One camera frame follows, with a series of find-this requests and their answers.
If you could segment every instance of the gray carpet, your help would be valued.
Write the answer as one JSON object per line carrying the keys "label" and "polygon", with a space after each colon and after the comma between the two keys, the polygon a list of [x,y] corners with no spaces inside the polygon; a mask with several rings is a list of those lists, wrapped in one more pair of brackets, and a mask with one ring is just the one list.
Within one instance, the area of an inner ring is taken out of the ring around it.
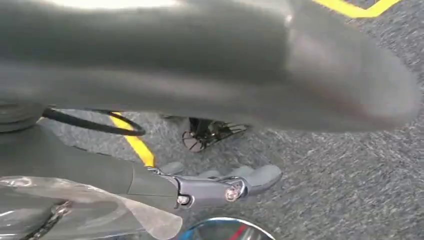
{"label": "gray carpet", "polygon": [[[373,1],[358,1],[367,6]],[[424,82],[424,1],[402,0],[374,19],[346,20],[391,49]],[[86,112],[80,116],[109,122]],[[284,240],[424,239],[424,111],[390,132],[315,134],[255,128],[202,153],[190,153],[178,123],[155,113],[127,113],[148,130],[143,137],[157,164],[181,161],[186,174],[210,168],[272,163],[284,171],[272,190],[224,213],[259,221]],[[129,161],[123,137],[44,120],[70,145]],[[186,212],[187,222],[204,212]]]}

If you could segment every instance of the clear plastic cover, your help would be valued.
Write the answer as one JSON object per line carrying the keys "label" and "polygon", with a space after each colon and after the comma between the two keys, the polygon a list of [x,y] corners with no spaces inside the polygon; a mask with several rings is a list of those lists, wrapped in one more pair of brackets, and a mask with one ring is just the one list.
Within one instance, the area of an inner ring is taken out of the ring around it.
{"label": "clear plastic cover", "polygon": [[147,232],[158,240],[173,238],[183,220],[172,213],[61,178],[0,177],[0,239],[21,239],[51,216],[64,200],[70,211],[42,238],[101,239]]}

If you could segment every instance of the yellow line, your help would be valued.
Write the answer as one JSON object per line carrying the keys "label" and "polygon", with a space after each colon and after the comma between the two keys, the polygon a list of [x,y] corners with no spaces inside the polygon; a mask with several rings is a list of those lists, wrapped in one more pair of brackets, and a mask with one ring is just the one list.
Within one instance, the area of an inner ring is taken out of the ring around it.
{"label": "yellow line", "polygon": [[[133,130],[133,128],[128,123],[118,118],[111,116],[110,119],[118,128]],[[129,145],[131,145],[132,149],[134,149],[134,152],[140,157],[146,167],[155,166],[155,156],[153,156],[152,152],[140,138],[136,136],[125,136],[125,139]]]}
{"label": "yellow line", "polygon": [[379,0],[368,9],[355,6],[344,0],[313,0],[317,4],[321,4],[331,10],[343,14],[350,18],[375,18],[380,16],[391,6],[401,0]]}
{"label": "yellow line", "polygon": [[384,13],[387,9],[389,9],[391,6],[397,4],[401,0],[380,0],[376,2],[374,5],[369,7],[367,11],[373,13],[375,17],[380,16],[382,13]]}

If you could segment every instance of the yellow floor marking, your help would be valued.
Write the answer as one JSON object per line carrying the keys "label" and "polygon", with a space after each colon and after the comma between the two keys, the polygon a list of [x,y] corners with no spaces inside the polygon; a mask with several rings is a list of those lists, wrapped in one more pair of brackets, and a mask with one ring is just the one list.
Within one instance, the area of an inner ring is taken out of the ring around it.
{"label": "yellow floor marking", "polygon": [[[110,116],[113,124],[116,127],[122,129],[133,130],[133,128],[126,122]],[[126,141],[132,147],[134,152],[140,157],[146,167],[154,167],[155,166],[155,156],[149,150],[149,148],[144,144],[144,142],[138,138],[137,136],[125,136]]]}
{"label": "yellow floor marking", "polygon": [[368,9],[355,6],[344,0],[313,0],[349,18],[376,18],[401,0],[379,0]]}

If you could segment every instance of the black cable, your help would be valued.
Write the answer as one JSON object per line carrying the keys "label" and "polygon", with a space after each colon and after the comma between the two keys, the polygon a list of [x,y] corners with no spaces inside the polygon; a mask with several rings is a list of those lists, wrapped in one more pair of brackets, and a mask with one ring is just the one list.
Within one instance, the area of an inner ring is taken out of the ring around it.
{"label": "black cable", "polygon": [[53,110],[51,108],[47,108],[44,110],[42,116],[46,119],[55,120],[64,124],[84,128],[84,129],[90,129],[95,130],[99,132],[104,132],[108,134],[117,134],[117,135],[125,135],[125,136],[143,136],[146,134],[146,130],[144,130],[143,127],[138,125],[137,123],[129,120],[128,118],[118,115],[116,113],[113,113],[111,111],[106,110],[93,110],[92,112],[108,115],[114,118],[117,118],[127,124],[129,124],[133,129],[135,130],[128,130],[124,128],[119,128],[115,126],[109,126],[105,124],[96,123],[93,121],[85,120],[79,117],[75,117],[60,111]]}

